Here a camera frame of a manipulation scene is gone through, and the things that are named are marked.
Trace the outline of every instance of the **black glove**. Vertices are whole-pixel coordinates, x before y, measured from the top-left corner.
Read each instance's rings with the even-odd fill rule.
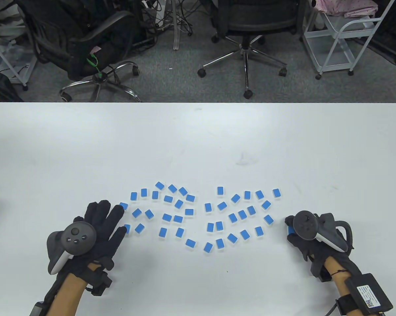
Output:
[[[287,226],[293,227],[294,218],[295,217],[293,215],[288,216],[284,222]],[[345,239],[339,230],[337,230],[337,233]],[[289,234],[287,236],[287,240],[301,251],[305,261],[308,261],[308,258],[311,260],[311,273],[322,282],[330,281],[332,279],[330,273],[324,266],[328,257],[333,257],[340,265],[349,271],[351,275],[362,274],[359,268],[349,259],[349,255],[347,253],[339,252],[323,242],[319,242],[317,240],[304,240],[296,233]]]

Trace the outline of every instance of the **chair wheel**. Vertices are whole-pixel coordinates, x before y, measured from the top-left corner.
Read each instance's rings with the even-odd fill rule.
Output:
[[[139,68],[138,66],[132,66],[132,73],[134,76],[139,76]]]
[[[215,43],[218,43],[219,41],[220,41],[220,37],[218,37],[217,35],[214,35],[212,38],[211,38],[211,41],[215,44]]]
[[[285,77],[287,75],[287,69],[281,68],[280,71],[278,72],[278,75],[281,77]]]
[[[244,92],[244,94],[243,94],[243,97],[245,98],[245,99],[251,99],[251,96],[253,95],[254,93],[251,91],[251,90],[246,90],[245,92]]]
[[[207,73],[205,72],[204,68],[198,70],[198,76],[200,76],[200,78],[204,78],[206,74]]]
[[[260,38],[258,38],[257,42],[260,45],[264,45],[266,43],[266,38],[264,36],[261,36]]]
[[[61,98],[62,98],[62,101],[63,101],[63,102],[70,102],[70,101],[72,101],[72,97],[71,97],[69,94],[67,94],[66,92],[62,92]]]

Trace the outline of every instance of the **floor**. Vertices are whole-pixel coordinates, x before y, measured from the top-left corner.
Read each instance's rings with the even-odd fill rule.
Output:
[[[266,53],[288,64],[287,77],[279,69],[250,60],[249,81],[254,96],[243,97],[245,79],[240,55],[207,68],[199,78],[197,70],[235,48],[220,41],[213,44],[214,34],[209,17],[195,12],[190,17],[194,34],[181,34],[180,48],[173,51],[173,31],[162,34],[155,47],[130,58],[139,65],[141,75],[133,78],[131,69],[121,72],[124,84],[134,89],[144,102],[396,102],[396,66],[367,49],[349,77],[347,71],[327,72],[315,80],[315,69],[298,35],[273,34],[260,47]],[[360,46],[354,42],[354,48]],[[61,101],[58,91],[71,81],[55,65],[38,64],[23,92],[25,101]],[[88,101],[92,87],[68,91],[74,101]],[[99,101],[129,102],[126,95],[102,91]]]

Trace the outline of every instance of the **blue block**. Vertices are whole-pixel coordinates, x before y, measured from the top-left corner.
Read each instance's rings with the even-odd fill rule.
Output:
[[[173,217],[173,221],[176,222],[176,223],[182,223],[183,217],[182,217],[182,216],[179,216],[179,215],[175,215],[175,216]]]
[[[192,195],[188,194],[188,195],[186,196],[186,200],[187,200],[188,202],[193,202],[193,201],[195,201],[195,196],[192,196]]]
[[[169,215],[169,214],[164,213],[162,218],[163,218],[163,220],[165,220],[166,222],[171,221],[171,215]]]
[[[145,228],[144,225],[138,224],[138,226],[136,226],[135,228],[135,231],[140,234],[144,230],[144,228]]]
[[[263,228],[261,226],[255,227],[255,233],[257,233],[258,237],[264,235]]]
[[[194,209],[185,209],[185,216],[193,216]]]
[[[206,245],[205,245],[205,247],[204,247],[204,251],[205,251],[206,253],[210,253],[210,252],[211,252],[211,249],[213,249],[213,244],[206,243]]]
[[[244,220],[245,218],[248,217],[244,210],[239,211],[238,214],[241,220]]]
[[[169,185],[168,189],[170,192],[175,193],[177,191],[177,188],[174,185]]]
[[[246,231],[246,229],[242,230],[242,231],[240,232],[240,234],[242,235],[242,237],[243,237],[244,240],[246,240],[246,239],[248,239],[248,238],[250,237],[250,236],[249,236],[249,233]]]
[[[258,200],[264,198],[264,194],[262,193],[262,191],[255,192],[255,195],[257,196]]]
[[[236,223],[238,221],[238,218],[236,217],[236,215],[234,213],[229,215],[230,221],[233,223]]]
[[[145,216],[148,217],[149,220],[151,220],[154,217],[153,212],[149,209],[148,211],[145,211]]]
[[[167,228],[164,227],[160,228],[160,233],[158,235],[162,238],[165,238],[166,234],[167,234]]]
[[[237,203],[240,200],[240,196],[239,194],[235,194],[232,198],[231,198],[233,203]]]
[[[256,213],[257,211],[255,211],[255,208],[251,205],[251,206],[248,206],[248,213],[249,213],[249,215],[255,215],[255,213]]]
[[[266,217],[264,217],[264,220],[267,222],[267,224],[271,225],[274,223],[274,220],[271,218],[270,215],[267,215]]]
[[[176,237],[182,238],[183,232],[184,232],[184,231],[185,231],[185,229],[179,227],[179,228],[177,229],[177,232],[176,232]]]
[[[205,203],[204,206],[206,212],[211,212],[213,210],[213,208],[211,207],[211,203]]]
[[[167,203],[171,203],[171,202],[173,202],[173,197],[171,197],[171,196],[165,196],[165,197],[164,197],[164,201],[167,202]]]
[[[217,205],[217,207],[219,208],[220,211],[222,211],[227,207],[227,204],[225,202],[222,202],[219,205]]]
[[[227,236],[227,239],[230,240],[232,242],[232,244],[234,244],[236,241],[238,241],[238,238],[233,234],[230,234],[229,236]]]
[[[187,239],[185,245],[187,245],[188,247],[194,248],[195,247],[196,242],[191,240],[191,239]]]
[[[126,203],[120,202],[119,205],[123,207],[123,209],[126,211],[128,205]]]
[[[177,209],[180,209],[182,207],[182,205],[183,205],[183,201],[177,200],[174,207]]]
[[[182,196],[185,196],[186,194],[188,194],[188,191],[186,191],[186,189],[184,187],[181,187],[179,189],[179,193],[182,194]]]
[[[279,198],[281,196],[280,190],[279,189],[274,189],[273,190],[274,197]]]
[[[135,218],[137,218],[141,214],[142,214],[142,212],[140,209],[136,209],[135,211],[132,212],[132,216]]]
[[[261,206],[263,209],[268,209],[270,207],[271,203],[268,201],[265,201]]]
[[[223,230],[223,222],[216,222],[216,229],[217,231]]]
[[[216,240],[216,244],[217,244],[217,248],[218,249],[223,249],[224,248],[224,242],[223,242],[223,239],[217,239]]]
[[[212,233],[214,231],[214,223],[207,224],[207,232]]]

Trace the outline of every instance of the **finger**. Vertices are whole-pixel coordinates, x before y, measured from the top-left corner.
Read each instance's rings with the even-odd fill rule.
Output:
[[[88,204],[87,211],[85,212],[84,215],[84,220],[87,223],[91,224],[93,222],[93,217],[94,214],[96,213],[96,210],[97,210],[97,202],[91,202],[90,204]]]
[[[97,205],[97,211],[94,214],[93,221],[91,224],[93,226],[103,224],[109,211],[110,211],[110,202],[108,200],[101,200]]]
[[[124,213],[123,206],[115,205],[108,217],[104,220],[101,232],[105,240],[110,238]]]

